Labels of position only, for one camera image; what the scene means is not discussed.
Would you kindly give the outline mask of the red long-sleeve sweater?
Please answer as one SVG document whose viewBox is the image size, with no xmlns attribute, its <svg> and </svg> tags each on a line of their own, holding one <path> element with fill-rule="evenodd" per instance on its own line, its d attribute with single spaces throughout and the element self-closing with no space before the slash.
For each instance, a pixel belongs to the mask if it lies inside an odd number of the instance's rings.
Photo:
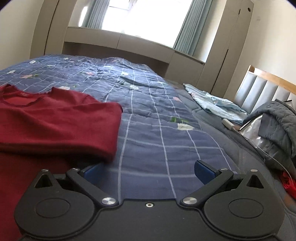
<svg viewBox="0 0 296 241">
<path fill-rule="evenodd" d="M 41 169 L 113 160 L 122 107 L 73 90 L 1 87 L 1 240 L 19 237 L 16 204 Z"/>
</svg>

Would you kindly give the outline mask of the grey quilted bed cover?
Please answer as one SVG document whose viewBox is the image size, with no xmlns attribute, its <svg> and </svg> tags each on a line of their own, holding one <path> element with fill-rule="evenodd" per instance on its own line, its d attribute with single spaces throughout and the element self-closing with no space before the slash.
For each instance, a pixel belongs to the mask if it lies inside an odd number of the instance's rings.
<svg viewBox="0 0 296 241">
<path fill-rule="evenodd" d="M 199 122 L 201 128 L 217 141 L 241 173 L 252 168 L 262 173 L 285 210 L 285 218 L 278 236 L 281 240 L 295 240 L 295 200 L 285 191 L 279 178 L 279 171 L 269 170 L 263 158 L 252 145 L 238 133 L 230 131 L 222 125 L 220 117 L 204 111 L 186 92 L 182 84 L 170 80 L 166 80 L 166 82 L 175 89 L 177 97 L 181 99 L 189 112 Z"/>
</svg>

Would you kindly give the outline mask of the white charger block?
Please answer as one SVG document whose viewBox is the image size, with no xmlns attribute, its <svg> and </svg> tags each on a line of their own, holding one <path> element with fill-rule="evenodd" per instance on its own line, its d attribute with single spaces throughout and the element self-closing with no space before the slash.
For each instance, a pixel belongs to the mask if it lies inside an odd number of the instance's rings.
<svg viewBox="0 0 296 241">
<path fill-rule="evenodd" d="M 227 129 L 229 129 L 229 130 L 231 130 L 231 131 L 237 131 L 237 129 L 236 129 L 236 125 L 234 125 L 232 122 L 230 122 L 229 120 L 227 120 L 227 119 L 223 119 L 222 120 L 222 124 L 227 128 Z"/>
</svg>

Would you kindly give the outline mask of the silver foil bag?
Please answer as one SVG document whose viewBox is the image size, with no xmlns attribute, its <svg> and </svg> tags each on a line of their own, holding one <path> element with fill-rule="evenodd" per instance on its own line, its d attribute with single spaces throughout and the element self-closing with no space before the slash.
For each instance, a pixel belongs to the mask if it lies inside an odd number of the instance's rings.
<svg viewBox="0 0 296 241">
<path fill-rule="evenodd" d="M 262 115 L 250 120 L 244 124 L 238 131 L 264 158 L 267 158 L 269 154 L 265 152 L 266 148 L 270 145 L 269 140 L 266 140 L 259 136 L 259 128 L 262 120 Z"/>
</svg>

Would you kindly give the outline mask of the blue plaid floral quilt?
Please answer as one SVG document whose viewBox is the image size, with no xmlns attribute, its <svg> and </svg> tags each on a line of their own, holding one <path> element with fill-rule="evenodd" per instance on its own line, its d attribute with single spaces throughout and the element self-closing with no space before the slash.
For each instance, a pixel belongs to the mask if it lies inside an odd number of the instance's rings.
<svg viewBox="0 0 296 241">
<path fill-rule="evenodd" d="M 89 94 L 123 108 L 117 153 L 104 165 L 97 186 L 123 199 L 180 199 L 202 186 L 194 164 L 239 169 L 177 97 L 147 65 L 122 58 L 48 55 L 1 71 L 1 85 L 30 93 L 52 87 Z"/>
</svg>

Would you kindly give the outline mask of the light blue folded cloth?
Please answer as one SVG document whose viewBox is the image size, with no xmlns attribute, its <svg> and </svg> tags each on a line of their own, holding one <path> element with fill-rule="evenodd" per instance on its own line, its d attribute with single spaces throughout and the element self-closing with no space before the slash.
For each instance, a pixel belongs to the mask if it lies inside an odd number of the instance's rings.
<svg viewBox="0 0 296 241">
<path fill-rule="evenodd" d="M 225 118 L 231 122 L 242 124 L 248 113 L 230 100 L 211 95 L 199 90 L 191 84 L 183 84 L 186 92 L 201 106 L 204 111 Z"/>
</svg>

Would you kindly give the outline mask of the red item beside bed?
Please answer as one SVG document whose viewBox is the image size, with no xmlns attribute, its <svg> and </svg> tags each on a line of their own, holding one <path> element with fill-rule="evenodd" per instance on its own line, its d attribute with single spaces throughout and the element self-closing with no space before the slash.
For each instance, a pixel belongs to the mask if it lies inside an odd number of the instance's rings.
<svg viewBox="0 0 296 241">
<path fill-rule="evenodd" d="M 293 178 L 289 176 L 289 174 L 284 171 L 280 176 L 281 183 L 285 189 L 285 191 L 296 200 L 296 183 Z"/>
</svg>

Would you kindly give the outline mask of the dark grey quilted blanket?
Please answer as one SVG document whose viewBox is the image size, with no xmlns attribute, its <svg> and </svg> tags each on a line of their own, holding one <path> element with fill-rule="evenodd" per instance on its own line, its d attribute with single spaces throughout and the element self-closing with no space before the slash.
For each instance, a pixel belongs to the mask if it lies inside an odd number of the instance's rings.
<svg viewBox="0 0 296 241">
<path fill-rule="evenodd" d="M 266 166 L 287 170 L 295 177 L 295 110 L 281 100 L 269 101 L 249 114 L 243 125 L 260 115 L 258 134 L 270 142 L 265 150 L 270 156 L 265 158 Z"/>
</svg>

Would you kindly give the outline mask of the padded grey wooden headboard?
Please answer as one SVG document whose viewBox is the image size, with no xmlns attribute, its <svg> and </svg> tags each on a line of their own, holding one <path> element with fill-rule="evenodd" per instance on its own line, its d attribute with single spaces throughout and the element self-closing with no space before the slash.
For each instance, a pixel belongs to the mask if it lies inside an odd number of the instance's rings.
<svg viewBox="0 0 296 241">
<path fill-rule="evenodd" d="M 250 65 L 233 102 L 252 113 L 264 103 L 276 99 L 295 108 L 295 85 Z"/>
</svg>

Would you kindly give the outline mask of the beige window bench cabinet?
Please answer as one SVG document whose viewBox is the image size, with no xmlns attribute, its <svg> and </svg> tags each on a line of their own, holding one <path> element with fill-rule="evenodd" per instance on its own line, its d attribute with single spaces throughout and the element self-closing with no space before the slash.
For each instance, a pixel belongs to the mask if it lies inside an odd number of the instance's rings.
<svg viewBox="0 0 296 241">
<path fill-rule="evenodd" d="M 204 62 L 142 38 L 90 28 L 67 28 L 63 54 L 93 58 L 120 57 L 145 64 L 159 76 L 196 85 Z"/>
</svg>

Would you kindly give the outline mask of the beige right wardrobe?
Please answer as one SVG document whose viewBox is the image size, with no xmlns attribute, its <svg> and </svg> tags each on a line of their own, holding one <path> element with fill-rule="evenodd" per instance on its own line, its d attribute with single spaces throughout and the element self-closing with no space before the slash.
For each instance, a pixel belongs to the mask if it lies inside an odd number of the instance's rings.
<svg viewBox="0 0 296 241">
<path fill-rule="evenodd" d="M 249 29 L 254 3 L 226 1 L 221 21 L 196 87 L 223 97 L 237 66 Z"/>
</svg>

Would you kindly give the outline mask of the beige wardrobe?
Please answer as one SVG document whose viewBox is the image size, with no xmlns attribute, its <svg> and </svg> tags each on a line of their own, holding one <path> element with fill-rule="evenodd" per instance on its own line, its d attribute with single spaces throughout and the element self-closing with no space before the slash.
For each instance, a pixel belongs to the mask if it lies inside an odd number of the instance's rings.
<svg viewBox="0 0 296 241">
<path fill-rule="evenodd" d="M 221 21 L 196 87 L 223 97 L 237 66 L 249 29 L 254 3 L 226 1 Z"/>
<path fill-rule="evenodd" d="M 70 18 L 77 1 L 44 1 L 36 22 L 30 58 L 61 54 Z"/>
</svg>

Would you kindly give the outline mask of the right teal curtain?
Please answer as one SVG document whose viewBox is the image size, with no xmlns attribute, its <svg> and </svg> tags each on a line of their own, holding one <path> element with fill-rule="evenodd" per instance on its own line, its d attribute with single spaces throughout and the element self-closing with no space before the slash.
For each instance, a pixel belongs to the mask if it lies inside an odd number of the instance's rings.
<svg viewBox="0 0 296 241">
<path fill-rule="evenodd" d="M 193 56 L 200 39 L 212 0 L 193 0 L 173 48 Z"/>
</svg>

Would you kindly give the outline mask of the teal curtain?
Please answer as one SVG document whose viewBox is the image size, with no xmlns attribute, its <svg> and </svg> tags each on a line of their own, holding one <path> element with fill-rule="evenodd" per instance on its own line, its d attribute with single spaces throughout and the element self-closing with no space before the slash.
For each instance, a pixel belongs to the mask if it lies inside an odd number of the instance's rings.
<svg viewBox="0 0 296 241">
<path fill-rule="evenodd" d="M 212 0 L 193 0 L 173 48 L 193 56 L 200 39 Z"/>
<path fill-rule="evenodd" d="M 101 29 L 109 2 L 110 0 L 92 1 L 82 26 L 84 28 Z"/>
</svg>

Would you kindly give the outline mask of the left teal curtain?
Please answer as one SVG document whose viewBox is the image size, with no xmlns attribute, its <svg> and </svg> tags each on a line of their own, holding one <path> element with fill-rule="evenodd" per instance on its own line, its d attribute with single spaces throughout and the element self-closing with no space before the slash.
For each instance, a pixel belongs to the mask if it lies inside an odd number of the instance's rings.
<svg viewBox="0 0 296 241">
<path fill-rule="evenodd" d="M 101 29 L 109 2 L 110 0 L 92 1 L 82 26 L 84 28 Z"/>
</svg>

